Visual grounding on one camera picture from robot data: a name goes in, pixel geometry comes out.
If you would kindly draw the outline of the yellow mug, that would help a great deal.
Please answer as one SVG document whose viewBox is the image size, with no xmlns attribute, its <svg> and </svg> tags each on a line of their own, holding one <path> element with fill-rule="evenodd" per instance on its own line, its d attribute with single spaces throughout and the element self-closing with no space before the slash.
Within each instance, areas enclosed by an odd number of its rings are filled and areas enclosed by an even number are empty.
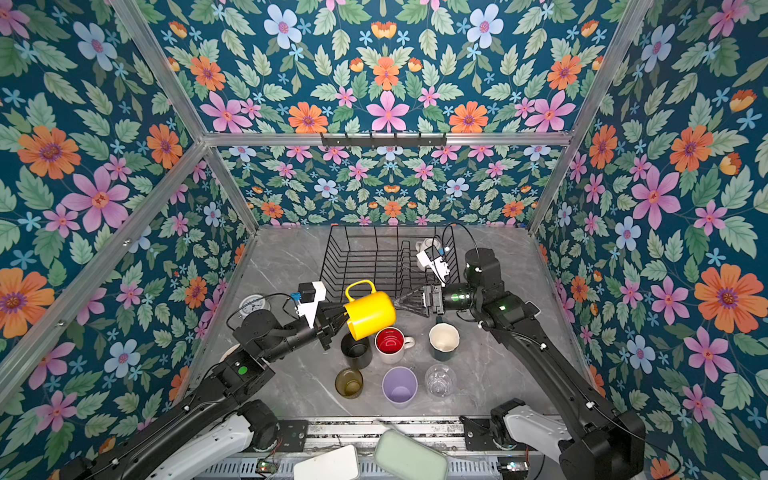
<svg viewBox="0 0 768 480">
<path fill-rule="evenodd" d="M 364 284 L 370 287 L 370 293 L 354 298 L 351 290 Z M 395 324 L 396 309 L 393 301 L 386 292 L 379 291 L 371 280 L 360 280 L 348 285 L 344 294 L 347 299 L 344 305 L 346 325 L 355 340 L 375 335 Z"/>
</svg>

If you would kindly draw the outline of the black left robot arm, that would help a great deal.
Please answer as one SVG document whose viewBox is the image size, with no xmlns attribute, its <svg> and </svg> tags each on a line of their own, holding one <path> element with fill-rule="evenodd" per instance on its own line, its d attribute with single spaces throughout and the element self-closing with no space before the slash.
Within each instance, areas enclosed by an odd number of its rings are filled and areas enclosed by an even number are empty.
<svg viewBox="0 0 768 480">
<path fill-rule="evenodd" d="M 268 449 L 279 421 L 255 395 L 274 377 L 271 364 L 314 341 L 329 349 L 348 320 L 340 304 L 321 302 L 310 324 L 300 317 L 280 324 L 269 310 L 255 310 L 233 330 L 235 350 L 212 366 L 196 389 L 149 427 L 89 460 L 78 457 L 61 479 L 148 479 L 194 438 L 230 419 L 245 421 L 246 448 Z"/>
</svg>

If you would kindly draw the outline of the white ceramic mug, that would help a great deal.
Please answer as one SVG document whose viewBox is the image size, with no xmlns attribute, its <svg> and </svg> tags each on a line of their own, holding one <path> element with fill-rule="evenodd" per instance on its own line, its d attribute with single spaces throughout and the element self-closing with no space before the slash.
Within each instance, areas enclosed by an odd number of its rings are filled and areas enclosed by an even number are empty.
<svg viewBox="0 0 768 480">
<path fill-rule="evenodd" d="M 442 243 L 435 237 L 423 239 L 416 243 L 416 251 L 426 252 L 432 256 L 441 256 L 443 254 Z"/>
</svg>

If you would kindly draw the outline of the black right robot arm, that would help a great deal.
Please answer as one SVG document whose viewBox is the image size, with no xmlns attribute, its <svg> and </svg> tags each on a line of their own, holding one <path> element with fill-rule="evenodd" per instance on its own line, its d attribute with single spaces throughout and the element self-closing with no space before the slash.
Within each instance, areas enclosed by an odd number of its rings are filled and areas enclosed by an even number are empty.
<svg viewBox="0 0 768 480">
<path fill-rule="evenodd" d="M 472 322 L 513 353 L 548 396 L 551 418 L 520 399 L 490 414 L 488 434 L 499 447 L 527 445 L 557 462 L 568 479 L 631 479 L 643 470 L 646 429 L 639 415 L 619 411 L 555 347 L 538 320 L 539 308 L 507 290 L 493 250 L 467 251 L 463 280 L 454 281 L 445 249 L 421 244 L 421 287 L 404 291 L 395 305 L 440 320 L 467 311 Z"/>
</svg>

